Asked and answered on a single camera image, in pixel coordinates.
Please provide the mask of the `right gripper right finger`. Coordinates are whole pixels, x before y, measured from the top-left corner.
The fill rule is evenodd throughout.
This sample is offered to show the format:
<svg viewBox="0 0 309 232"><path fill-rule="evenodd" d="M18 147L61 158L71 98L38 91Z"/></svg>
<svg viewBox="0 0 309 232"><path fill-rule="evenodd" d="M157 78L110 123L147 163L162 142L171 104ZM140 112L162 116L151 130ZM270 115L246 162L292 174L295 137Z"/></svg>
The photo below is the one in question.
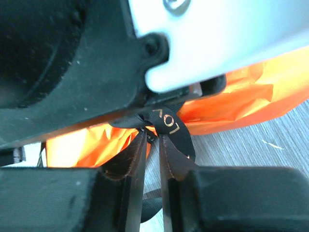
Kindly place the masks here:
<svg viewBox="0 0 309 232"><path fill-rule="evenodd" d="M306 232L309 181L288 167L198 166L160 139L167 232Z"/></svg>

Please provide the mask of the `orange flower bouquet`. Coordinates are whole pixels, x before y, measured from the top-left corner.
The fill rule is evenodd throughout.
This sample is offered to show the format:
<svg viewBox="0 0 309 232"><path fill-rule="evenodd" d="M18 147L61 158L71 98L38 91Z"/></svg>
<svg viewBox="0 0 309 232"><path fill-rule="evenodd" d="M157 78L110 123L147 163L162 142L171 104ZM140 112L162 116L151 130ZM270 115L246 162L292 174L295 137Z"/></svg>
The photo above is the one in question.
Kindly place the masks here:
<svg viewBox="0 0 309 232"><path fill-rule="evenodd" d="M191 135L262 123L291 111L309 97L309 49L301 49L227 74L223 92L188 101L179 117ZM48 167L97 167L125 149L137 129L100 124L46 142Z"/></svg>

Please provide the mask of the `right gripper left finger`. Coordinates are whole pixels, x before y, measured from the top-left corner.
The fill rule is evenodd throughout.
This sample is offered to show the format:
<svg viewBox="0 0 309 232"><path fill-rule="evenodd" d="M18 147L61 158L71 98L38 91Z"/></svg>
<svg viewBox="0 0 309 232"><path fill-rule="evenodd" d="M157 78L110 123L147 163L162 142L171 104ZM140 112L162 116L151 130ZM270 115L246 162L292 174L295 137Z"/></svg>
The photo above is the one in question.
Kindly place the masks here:
<svg viewBox="0 0 309 232"><path fill-rule="evenodd" d="M137 232L147 139L97 168L1 168L3 232Z"/></svg>

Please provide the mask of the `black ribbon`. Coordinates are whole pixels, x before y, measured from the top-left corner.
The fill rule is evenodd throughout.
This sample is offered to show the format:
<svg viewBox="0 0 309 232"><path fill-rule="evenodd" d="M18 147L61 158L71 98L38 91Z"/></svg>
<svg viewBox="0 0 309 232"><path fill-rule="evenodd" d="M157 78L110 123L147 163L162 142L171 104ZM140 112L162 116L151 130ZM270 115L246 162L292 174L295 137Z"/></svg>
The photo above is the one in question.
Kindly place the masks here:
<svg viewBox="0 0 309 232"><path fill-rule="evenodd" d="M134 140L103 165L103 215L119 231L136 230L162 210L164 224L174 231L199 218L199 194L194 183L195 150L190 133L177 116L180 105L135 115L122 126L140 129ZM146 140L153 125L159 137L161 197L142 199Z"/></svg>

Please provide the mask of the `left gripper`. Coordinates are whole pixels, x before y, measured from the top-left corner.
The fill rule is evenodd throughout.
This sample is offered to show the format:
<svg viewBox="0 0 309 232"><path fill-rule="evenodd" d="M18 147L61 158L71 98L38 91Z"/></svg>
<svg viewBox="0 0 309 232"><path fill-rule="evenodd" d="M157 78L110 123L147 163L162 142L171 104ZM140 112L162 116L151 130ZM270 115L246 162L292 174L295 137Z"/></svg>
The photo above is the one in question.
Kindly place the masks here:
<svg viewBox="0 0 309 232"><path fill-rule="evenodd" d="M168 58L165 35L136 36L127 0L1 1L1 166L24 161L24 145L182 104L188 87L157 94L145 83Z"/></svg>

